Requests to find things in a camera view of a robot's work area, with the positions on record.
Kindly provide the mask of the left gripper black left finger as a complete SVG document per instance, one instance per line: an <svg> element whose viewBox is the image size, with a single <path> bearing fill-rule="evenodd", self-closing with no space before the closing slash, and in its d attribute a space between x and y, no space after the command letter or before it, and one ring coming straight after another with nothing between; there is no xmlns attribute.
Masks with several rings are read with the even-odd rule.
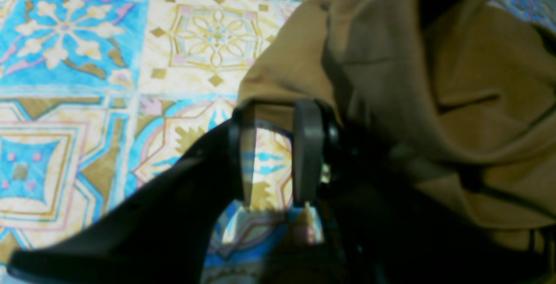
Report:
<svg viewBox="0 0 556 284"><path fill-rule="evenodd" d="M8 284L197 284L220 215L249 201L251 102L199 138L167 171L67 240L15 251Z"/></svg>

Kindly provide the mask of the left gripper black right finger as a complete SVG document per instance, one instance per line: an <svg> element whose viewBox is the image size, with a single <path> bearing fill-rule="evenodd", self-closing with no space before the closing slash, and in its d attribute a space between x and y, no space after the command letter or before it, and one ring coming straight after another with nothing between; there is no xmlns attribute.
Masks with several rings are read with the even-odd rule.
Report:
<svg viewBox="0 0 556 284"><path fill-rule="evenodd" d="M296 206L335 219L354 284L539 284L541 254L513 251L409 187L374 154L360 151L330 106L294 103Z"/></svg>

